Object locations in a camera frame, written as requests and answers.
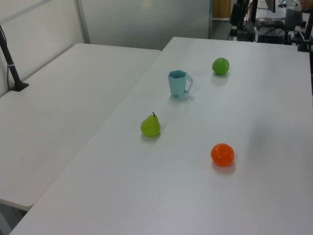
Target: white table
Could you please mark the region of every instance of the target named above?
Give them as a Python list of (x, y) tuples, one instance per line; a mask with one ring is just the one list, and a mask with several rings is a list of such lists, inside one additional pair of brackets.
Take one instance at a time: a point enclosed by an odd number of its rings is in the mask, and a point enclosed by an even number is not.
[[(211, 69), (221, 56), (225, 77)], [(170, 97), (177, 69), (194, 79), (185, 100)], [(152, 112), (161, 135), (149, 139)], [(308, 54), (174, 38), (12, 235), (310, 234), (312, 140)], [(221, 142), (231, 167), (212, 163)]]
[(0, 202), (29, 210), (160, 54), (78, 44), (0, 98)]

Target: green pear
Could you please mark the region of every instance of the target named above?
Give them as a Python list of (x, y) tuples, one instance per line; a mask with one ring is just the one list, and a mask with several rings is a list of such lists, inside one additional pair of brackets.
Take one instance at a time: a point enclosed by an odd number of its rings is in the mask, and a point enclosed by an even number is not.
[(161, 130), (157, 116), (153, 113), (144, 119), (141, 123), (140, 130), (147, 137), (157, 136)]

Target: light blue cup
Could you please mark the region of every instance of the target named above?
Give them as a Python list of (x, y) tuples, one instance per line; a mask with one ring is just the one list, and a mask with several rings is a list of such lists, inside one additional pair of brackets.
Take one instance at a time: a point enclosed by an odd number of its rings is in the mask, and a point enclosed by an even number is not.
[[(186, 80), (191, 82), (188, 90), (186, 90)], [(185, 94), (189, 93), (193, 81), (194, 80), (184, 71), (171, 71), (168, 74), (171, 96), (176, 98), (184, 98)]]

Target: green apple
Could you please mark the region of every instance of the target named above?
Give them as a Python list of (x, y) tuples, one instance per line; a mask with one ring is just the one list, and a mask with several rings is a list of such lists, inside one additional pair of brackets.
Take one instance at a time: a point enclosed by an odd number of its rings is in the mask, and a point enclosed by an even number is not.
[(229, 62), (225, 58), (218, 58), (212, 65), (213, 71), (218, 75), (224, 75), (229, 70)]
[(140, 130), (147, 137), (157, 136), (161, 130), (157, 116), (153, 113), (144, 119), (141, 123)]

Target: floor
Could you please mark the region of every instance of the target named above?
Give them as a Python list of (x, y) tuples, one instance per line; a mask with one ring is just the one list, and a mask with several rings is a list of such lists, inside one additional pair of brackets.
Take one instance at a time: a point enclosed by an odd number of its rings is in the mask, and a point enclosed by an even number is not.
[[(213, 21), (212, 39), (227, 40), (229, 31), (228, 21)], [(25, 211), (0, 203), (0, 235), (9, 235), (25, 214)]]

